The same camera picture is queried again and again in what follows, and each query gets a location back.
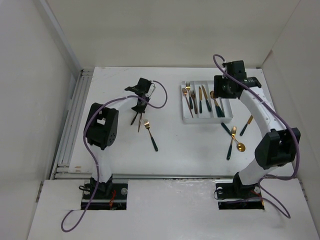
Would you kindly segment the gold knife green handle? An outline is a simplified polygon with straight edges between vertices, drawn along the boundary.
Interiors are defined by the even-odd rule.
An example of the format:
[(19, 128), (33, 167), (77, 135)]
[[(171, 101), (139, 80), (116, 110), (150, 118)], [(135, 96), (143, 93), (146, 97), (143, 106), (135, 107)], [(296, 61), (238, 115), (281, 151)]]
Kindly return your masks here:
[(202, 108), (202, 88), (199, 86), (198, 87), (198, 96), (199, 96), (199, 113), (202, 114), (203, 113), (203, 108)]
[(205, 89), (204, 85), (202, 85), (201, 88), (202, 88), (203, 95), (204, 95), (204, 98), (205, 98), (205, 103), (206, 103), (206, 106), (207, 106), (207, 110), (209, 112), (212, 112), (212, 108), (211, 108), (211, 105), (209, 103), (208, 95), (207, 95), (207, 92), (206, 92), (206, 89)]
[(239, 134), (240, 136), (243, 136), (243, 135), (244, 135), (244, 133), (245, 133), (248, 125), (252, 122), (252, 120), (253, 120), (253, 116), (251, 115), (251, 116), (249, 117), (249, 119), (247, 120), (246, 124), (244, 125), (244, 127), (242, 128), (242, 130), (241, 130), (241, 132), (240, 132), (240, 134)]

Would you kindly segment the silver fork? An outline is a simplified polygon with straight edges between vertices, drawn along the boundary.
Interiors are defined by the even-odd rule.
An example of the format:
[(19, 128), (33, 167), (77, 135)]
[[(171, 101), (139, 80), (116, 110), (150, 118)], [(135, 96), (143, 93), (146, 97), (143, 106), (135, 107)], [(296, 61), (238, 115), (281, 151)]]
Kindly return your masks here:
[(135, 116), (133, 117), (132, 121), (130, 122), (130, 125), (131, 125), (131, 126), (134, 124), (137, 116), (138, 116), (138, 112), (135, 114)]

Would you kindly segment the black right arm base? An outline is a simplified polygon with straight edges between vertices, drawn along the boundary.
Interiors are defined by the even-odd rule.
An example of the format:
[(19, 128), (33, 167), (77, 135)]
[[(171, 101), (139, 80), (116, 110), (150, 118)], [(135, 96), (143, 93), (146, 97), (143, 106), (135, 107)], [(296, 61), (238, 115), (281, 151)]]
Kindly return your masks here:
[(257, 184), (237, 189), (231, 182), (217, 182), (214, 198), (219, 210), (264, 210), (261, 189)]

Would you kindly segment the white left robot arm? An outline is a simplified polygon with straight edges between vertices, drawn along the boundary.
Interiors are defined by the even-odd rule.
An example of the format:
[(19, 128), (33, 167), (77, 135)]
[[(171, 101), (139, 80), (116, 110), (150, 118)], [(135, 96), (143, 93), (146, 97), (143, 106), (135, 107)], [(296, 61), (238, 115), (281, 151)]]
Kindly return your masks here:
[(136, 85), (124, 89), (131, 94), (117, 97), (106, 103), (94, 102), (90, 106), (82, 139), (85, 148), (94, 161), (94, 171), (90, 178), (90, 184), (100, 198), (104, 199), (111, 195), (112, 186), (108, 181), (112, 177), (112, 171), (107, 163), (98, 160), (91, 150), (91, 146), (104, 151), (115, 142), (120, 108), (132, 109), (137, 114), (144, 114), (147, 106), (156, 109), (155, 105), (149, 103), (155, 88), (153, 81), (140, 78)]

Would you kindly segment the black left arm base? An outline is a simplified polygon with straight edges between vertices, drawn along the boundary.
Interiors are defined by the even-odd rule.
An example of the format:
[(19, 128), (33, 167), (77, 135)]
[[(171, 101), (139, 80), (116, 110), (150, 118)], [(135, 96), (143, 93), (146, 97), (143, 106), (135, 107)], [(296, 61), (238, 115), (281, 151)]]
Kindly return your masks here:
[[(80, 203), (81, 210), (84, 210), (91, 198), (95, 185), (90, 183), (80, 185), (78, 189), (82, 191), (82, 199)], [(111, 210), (122, 211), (127, 209), (128, 184), (127, 183), (111, 183), (106, 191), (100, 189), (95, 193), (88, 210)]]

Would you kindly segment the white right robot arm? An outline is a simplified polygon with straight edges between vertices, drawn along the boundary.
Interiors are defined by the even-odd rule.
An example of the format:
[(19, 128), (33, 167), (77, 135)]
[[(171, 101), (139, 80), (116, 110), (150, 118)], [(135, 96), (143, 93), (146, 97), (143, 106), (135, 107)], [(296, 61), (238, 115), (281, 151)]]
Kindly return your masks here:
[(224, 193), (243, 198), (262, 177), (298, 158), (301, 133), (275, 112), (259, 80), (247, 76), (242, 60), (223, 61), (219, 69), (222, 75), (214, 76), (215, 98), (239, 99), (253, 116), (262, 136), (252, 162), (235, 174), (232, 183), (222, 185)]

